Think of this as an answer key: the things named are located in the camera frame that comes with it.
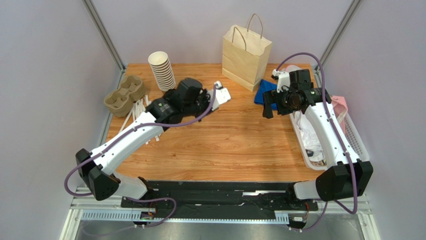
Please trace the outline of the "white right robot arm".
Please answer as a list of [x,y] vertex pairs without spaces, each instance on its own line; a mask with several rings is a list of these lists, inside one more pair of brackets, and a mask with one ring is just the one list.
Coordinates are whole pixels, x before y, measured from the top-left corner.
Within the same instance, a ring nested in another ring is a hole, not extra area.
[[361,160],[347,140],[327,90],[314,86],[307,69],[275,69],[271,77],[277,87],[262,95],[263,117],[273,118],[273,104],[278,115],[301,112],[312,125],[326,160],[326,171],[315,180],[292,183],[289,190],[293,197],[329,202],[362,196],[374,169],[370,161]]

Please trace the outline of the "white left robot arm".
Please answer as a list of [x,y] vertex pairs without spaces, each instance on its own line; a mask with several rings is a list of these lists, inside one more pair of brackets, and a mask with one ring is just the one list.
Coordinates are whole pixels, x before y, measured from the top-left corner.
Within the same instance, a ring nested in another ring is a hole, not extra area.
[[153,100],[131,125],[103,146],[93,151],[81,149],[76,154],[78,165],[73,171],[78,172],[98,201],[114,195],[141,199],[150,190],[146,181],[119,174],[116,169],[142,145],[169,128],[199,122],[212,112],[221,88],[219,82],[208,91],[196,79],[181,80],[176,89]]

